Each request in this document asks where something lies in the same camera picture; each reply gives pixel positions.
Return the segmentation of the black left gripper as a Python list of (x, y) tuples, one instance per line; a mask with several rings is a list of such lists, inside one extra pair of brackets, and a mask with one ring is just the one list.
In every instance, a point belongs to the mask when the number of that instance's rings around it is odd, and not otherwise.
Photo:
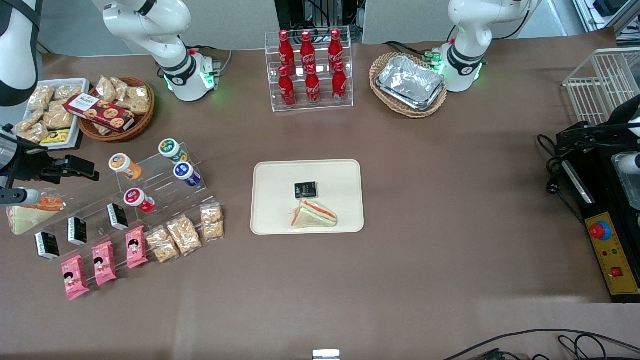
[(556, 153), (570, 151), (583, 151), (592, 148), (611, 148), (610, 143), (594, 141), (616, 135), (621, 136), (627, 142), (638, 142), (639, 127), (627, 128), (623, 125), (639, 125), (640, 96), (636, 95), (619, 105), (610, 115), (607, 124), (595, 126), (586, 121), (578, 123), (556, 134)]

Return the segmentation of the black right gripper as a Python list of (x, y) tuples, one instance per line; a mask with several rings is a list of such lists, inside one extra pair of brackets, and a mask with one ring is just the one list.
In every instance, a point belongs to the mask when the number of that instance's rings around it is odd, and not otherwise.
[(62, 178), (82, 178), (91, 182), (98, 182), (100, 179), (100, 172), (95, 171), (94, 162), (75, 155), (66, 155), (64, 159), (50, 157), (45, 147), (15, 135), (13, 125), (3, 125), (0, 137), (2, 190), (11, 189), (16, 180), (58, 185)]

